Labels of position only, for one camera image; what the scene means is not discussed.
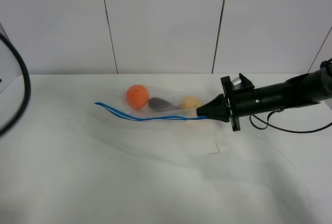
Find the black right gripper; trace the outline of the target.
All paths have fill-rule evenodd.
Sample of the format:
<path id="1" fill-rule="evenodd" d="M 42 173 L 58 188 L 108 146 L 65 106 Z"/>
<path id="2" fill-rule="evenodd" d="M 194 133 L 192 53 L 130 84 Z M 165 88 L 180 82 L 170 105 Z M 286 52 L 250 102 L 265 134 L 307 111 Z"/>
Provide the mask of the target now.
<path id="1" fill-rule="evenodd" d="M 242 88 L 234 90 L 229 76 L 222 77 L 223 94 L 219 94 L 215 99 L 196 109 L 198 117 L 206 117 L 206 119 L 217 120 L 221 122 L 231 122 L 232 130 L 239 131 L 240 113 L 239 105 L 249 98 L 249 94 L 255 89 L 253 83 L 239 73 L 238 77 L 242 80 Z"/>

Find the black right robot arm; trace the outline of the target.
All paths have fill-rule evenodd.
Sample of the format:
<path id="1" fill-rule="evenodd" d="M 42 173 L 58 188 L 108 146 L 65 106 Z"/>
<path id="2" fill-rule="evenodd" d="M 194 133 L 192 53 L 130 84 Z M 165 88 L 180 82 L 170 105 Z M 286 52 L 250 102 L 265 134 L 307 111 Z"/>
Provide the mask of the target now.
<path id="1" fill-rule="evenodd" d="M 319 70 L 293 77 L 286 82 L 255 88 L 243 74 L 231 80 L 222 77 L 223 93 L 197 108 L 198 117 L 230 122 L 239 131 L 241 117 L 280 113 L 289 108 L 319 104 L 331 98 L 331 60 L 323 61 Z"/>

